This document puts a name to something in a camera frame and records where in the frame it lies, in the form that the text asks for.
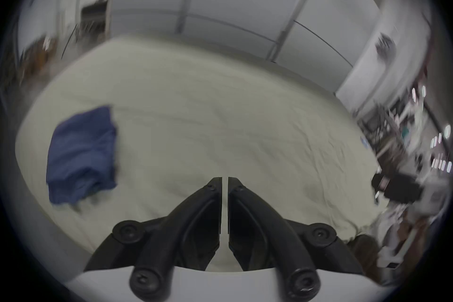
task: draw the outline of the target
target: bed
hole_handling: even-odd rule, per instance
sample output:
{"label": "bed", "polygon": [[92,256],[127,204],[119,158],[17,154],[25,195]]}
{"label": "bed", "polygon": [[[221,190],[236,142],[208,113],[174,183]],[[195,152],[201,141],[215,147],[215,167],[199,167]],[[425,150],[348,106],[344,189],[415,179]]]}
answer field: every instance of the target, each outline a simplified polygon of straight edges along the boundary
{"label": "bed", "polygon": [[[105,104],[118,128],[116,188],[76,206],[50,204],[55,127]],[[15,153],[43,213],[93,252],[119,221],[165,216],[216,176],[239,178],[286,219],[327,223],[349,240],[386,206],[374,203],[378,165],[362,137],[333,95],[276,64],[142,34],[107,41],[54,78],[24,119]],[[226,190],[223,198],[221,247],[208,270],[237,271]]]}

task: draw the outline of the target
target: mattress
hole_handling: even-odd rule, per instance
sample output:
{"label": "mattress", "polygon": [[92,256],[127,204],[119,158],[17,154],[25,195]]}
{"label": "mattress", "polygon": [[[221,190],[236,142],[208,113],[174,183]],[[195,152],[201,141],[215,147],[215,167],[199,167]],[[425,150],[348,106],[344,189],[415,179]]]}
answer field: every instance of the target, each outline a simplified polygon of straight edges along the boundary
{"label": "mattress", "polygon": [[[117,187],[76,206],[52,205],[47,154],[55,127],[112,106]],[[361,131],[330,93],[251,56],[182,39],[134,35],[86,53],[54,78],[16,138],[20,171],[43,212],[93,252],[122,220],[166,216],[211,178],[224,177],[221,247],[211,271],[238,271],[228,249],[227,177],[284,218],[327,223],[343,240],[386,206]]]}

